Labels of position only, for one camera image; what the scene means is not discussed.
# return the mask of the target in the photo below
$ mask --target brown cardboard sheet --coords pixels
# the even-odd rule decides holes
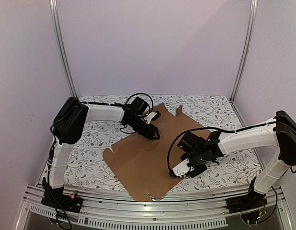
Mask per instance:
[[[155,106],[161,117],[152,122],[159,128],[161,138],[148,140],[138,134],[132,134],[112,145],[113,151],[105,149],[103,158],[111,170],[138,202],[160,199],[181,179],[171,179],[168,175],[167,152],[177,135],[191,128],[202,127],[199,123],[182,113],[182,106],[177,108],[176,116],[167,111],[165,105]],[[194,132],[207,138],[208,130]],[[171,151],[171,168],[181,162],[183,151],[176,142]]]

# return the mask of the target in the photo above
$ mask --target floral pattern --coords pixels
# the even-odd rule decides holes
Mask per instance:
[[[164,103],[174,114],[181,104],[183,112],[203,126],[215,126],[223,129],[240,128],[241,124],[229,101],[224,96],[198,95],[152,95],[155,105]],[[85,96],[81,101],[124,103],[128,95]],[[106,148],[126,137],[120,131],[121,124],[101,121],[87,122],[81,139],[70,153],[65,171],[65,184],[81,186],[84,189],[109,189],[125,191],[125,188],[102,158]],[[261,172],[254,150],[242,150],[208,163],[208,169],[202,174],[185,177],[171,192],[213,189],[241,184],[249,184],[253,177]]]

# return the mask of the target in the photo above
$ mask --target ventilation grille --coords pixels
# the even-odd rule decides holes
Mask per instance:
[[[30,210],[42,216],[55,218],[55,211],[50,208],[31,205]],[[218,218],[206,221],[197,221],[189,223],[163,223],[163,224],[133,224],[133,223],[119,223],[114,221],[104,221],[94,218],[79,217],[77,222],[71,221],[74,224],[87,226],[91,228],[98,228],[103,230],[207,230],[217,229],[228,226],[226,218]]]

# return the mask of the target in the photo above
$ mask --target flattened cardboard box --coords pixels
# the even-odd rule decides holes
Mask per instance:
[[[138,134],[130,135],[112,145],[113,151],[105,149],[103,158],[111,170],[126,188],[129,194],[139,202],[152,201],[150,197],[162,198],[181,179],[172,179],[168,175],[167,152],[177,135],[191,128],[202,127],[184,113],[182,106],[176,109],[176,116],[159,104],[161,117],[153,122],[158,127],[161,138],[148,140]],[[206,139],[208,130],[194,132]],[[183,151],[175,143],[171,151],[171,168],[181,162]]]

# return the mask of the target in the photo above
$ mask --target wall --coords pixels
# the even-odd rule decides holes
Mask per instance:
[[[69,89],[48,1],[0,1],[0,230],[12,229]]]
[[[296,0],[259,1],[250,52],[236,106],[253,124],[285,110],[296,121]],[[267,163],[274,152],[259,152]],[[296,174],[281,180],[296,224]]]
[[[77,93],[229,96],[250,0],[60,0]]]

